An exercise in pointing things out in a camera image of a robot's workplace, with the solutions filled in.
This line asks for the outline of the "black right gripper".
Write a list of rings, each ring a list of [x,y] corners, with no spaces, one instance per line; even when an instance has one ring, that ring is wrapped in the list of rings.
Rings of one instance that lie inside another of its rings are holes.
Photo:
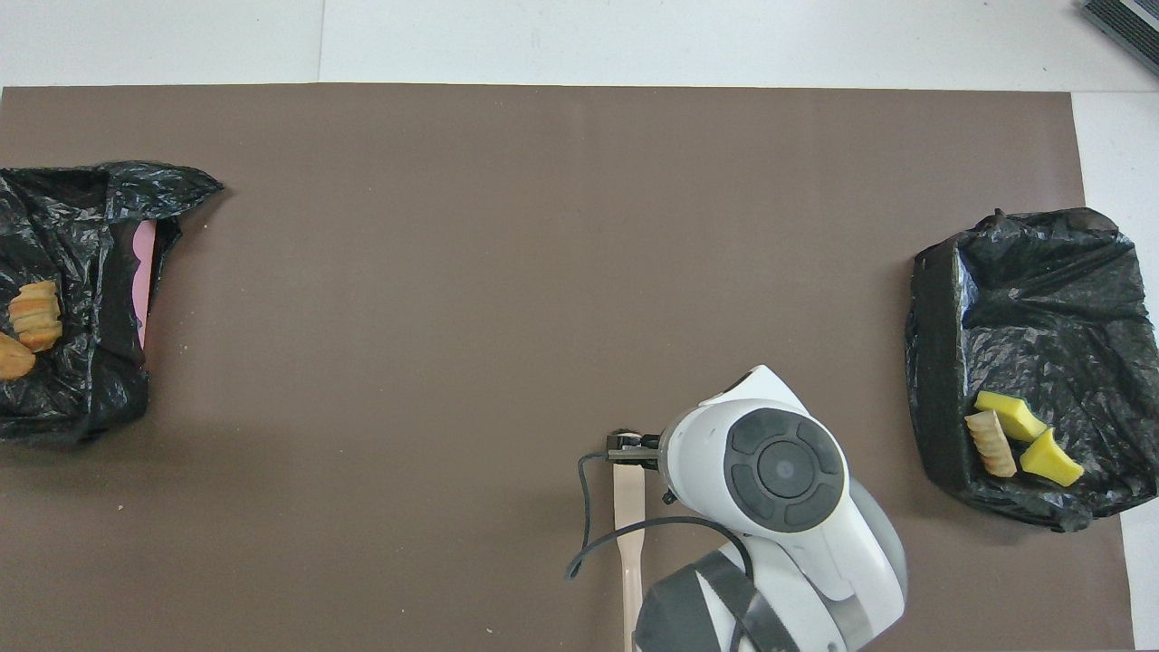
[[[637,448],[637,446],[641,446],[642,449],[626,449]],[[664,492],[661,496],[662,503],[666,504],[666,506],[675,503],[675,492],[672,492],[671,482],[666,477],[666,471],[664,471],[661,435],[611,433],[606,435],[606,449],[611,450],[612,464],[642,466],[647,471],[658,474],[658,478],[664,486]],[[647,457],[646,461],[643,461],[643,450],[650,454],[650,457]]]

